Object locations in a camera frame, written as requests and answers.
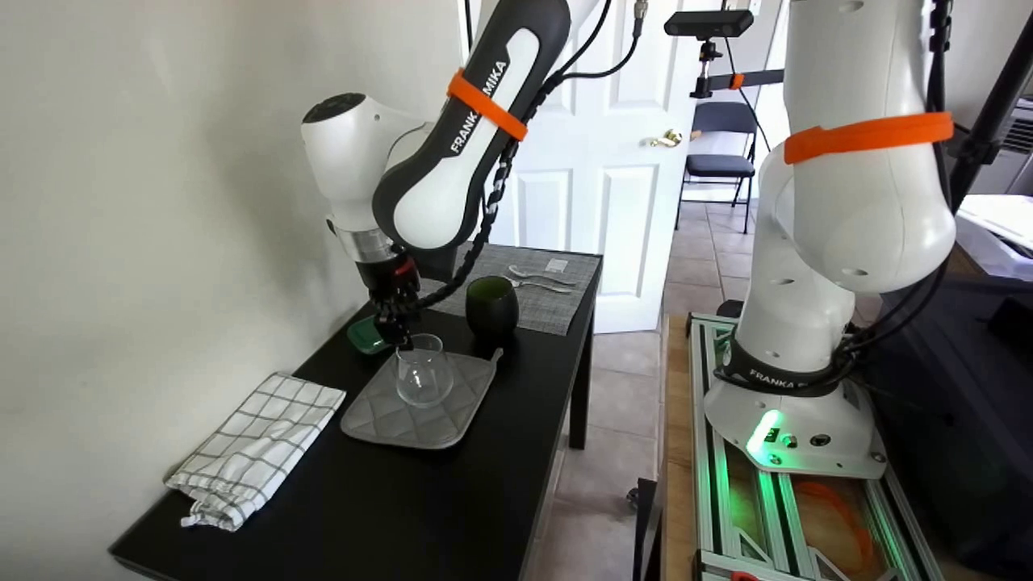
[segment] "green light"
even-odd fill
[[[746,440],[746,452],[752,456],[754,464],[776,464],[771,452],[765,452],[765,440],[771,429],[780,425],[780,410],[765,410],[765,415],[754,423],[754,429]]]

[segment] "table leg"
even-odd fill
[[[590,338],[593,338],[593,319],[587,319],[587,336],[578,361],[578,377],[570,391],[570,449],[583,449],[587,440],[587,387],[590,387]]]

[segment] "gray tray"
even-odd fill
[[[454,387],[435,407],[409,407],[393,391],[397,357],[388,357],[378,375],[362,387],[356,402],[343,413],[343,431],[375,444],[401,449],[452,449],[473,423],[482,400],[494,381],[497,357],[492,361],[444,353],[452,357]]]

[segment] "clear glass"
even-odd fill
[[[433,331],[412,331],[412,347],[393,353],[393,391],[409,407],[435,407],[452,392],[452,357]]]

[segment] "white wall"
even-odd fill
[[[162,473],[366,296],[297,119],[433,113],[460,34],[419,10],[0,0],[0,579],[120,579]]]

